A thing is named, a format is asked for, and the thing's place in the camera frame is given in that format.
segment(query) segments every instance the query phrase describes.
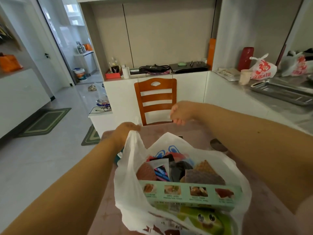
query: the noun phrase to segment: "hand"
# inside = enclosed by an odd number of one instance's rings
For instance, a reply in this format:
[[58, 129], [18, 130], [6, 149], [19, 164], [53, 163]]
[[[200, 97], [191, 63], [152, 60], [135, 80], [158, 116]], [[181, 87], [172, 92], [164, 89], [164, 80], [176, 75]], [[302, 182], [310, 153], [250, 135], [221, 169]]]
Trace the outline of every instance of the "hand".
[[185, 125], [187, 120], [194, 119], [198, 112], [196, 102], [182, 101], [172, 107], [170, 116], [175, 124]]
[[141, 126], [131, 122], [122, 123], [113, 131], [111, 138], [117, 143], [118, 147], [122, 149], [125, 145], [128, 133], [131, 130], [140, 131]]

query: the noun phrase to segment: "person's left arm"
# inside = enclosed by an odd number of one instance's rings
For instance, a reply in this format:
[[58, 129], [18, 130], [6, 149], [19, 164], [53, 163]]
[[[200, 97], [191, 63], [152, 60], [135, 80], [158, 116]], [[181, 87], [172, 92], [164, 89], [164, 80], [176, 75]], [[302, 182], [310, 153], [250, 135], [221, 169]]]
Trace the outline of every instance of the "person's left arm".
[[123, 123], [34, 200], [2, 235], [86, 235], [100, 206], [114, 156], [133, 123]]

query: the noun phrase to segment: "qr code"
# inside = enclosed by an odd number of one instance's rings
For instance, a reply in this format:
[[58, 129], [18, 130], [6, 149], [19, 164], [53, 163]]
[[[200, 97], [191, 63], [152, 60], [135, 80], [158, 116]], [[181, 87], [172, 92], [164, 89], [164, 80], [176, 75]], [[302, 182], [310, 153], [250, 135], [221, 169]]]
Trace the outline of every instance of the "qr code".
[[179, 203], [169, 203], [168, 210], [170, 212], [179, 213], [180, 212], [180, 204]]

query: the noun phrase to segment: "chair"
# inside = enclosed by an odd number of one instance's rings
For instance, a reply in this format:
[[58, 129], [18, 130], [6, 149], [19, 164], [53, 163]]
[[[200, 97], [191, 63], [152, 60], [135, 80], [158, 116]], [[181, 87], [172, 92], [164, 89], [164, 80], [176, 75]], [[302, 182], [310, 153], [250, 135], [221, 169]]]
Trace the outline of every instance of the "chair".
[[[155, 122], [151, 124], [147, 124], [145, 113], [156, 111], [156, 110], [170, 110], [174, 104], [176, 104], [176, 79], [164, 79], [164, 78], [152, 78], [143, 82], [136, 82], [134, 84], [140, 116], [142, 120], [142, 125], [153, 125], [153, 124], [162, 124], [168, 123], [165, 122]], [[172, 89], [172, 93], [159, 93], [159, 94], [150, 94], [150, 95], [141, 95], [143, 91], [149, 90], [160, 90], [160, 89]], [[164, 103], [164, 104], [155, 104], [150, 106], [143, 106], [145, 102], [159, 101], [159, 100], [172, 100], [172, 103]]]

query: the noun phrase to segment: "bucket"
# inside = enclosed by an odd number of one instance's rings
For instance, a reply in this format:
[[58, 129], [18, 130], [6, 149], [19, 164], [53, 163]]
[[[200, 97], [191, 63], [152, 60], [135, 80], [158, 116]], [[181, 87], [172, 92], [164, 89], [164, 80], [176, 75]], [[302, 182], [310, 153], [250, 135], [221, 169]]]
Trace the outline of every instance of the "bucket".
[[85, 69], [83, 68], [75, 68], [73, 69], [73, 71], [75, 72], [76, 74], [76, 77], [78, 78], [78, 80], [85, 80], [87, 77], [86, 77], [86, 74], [85, 74]]

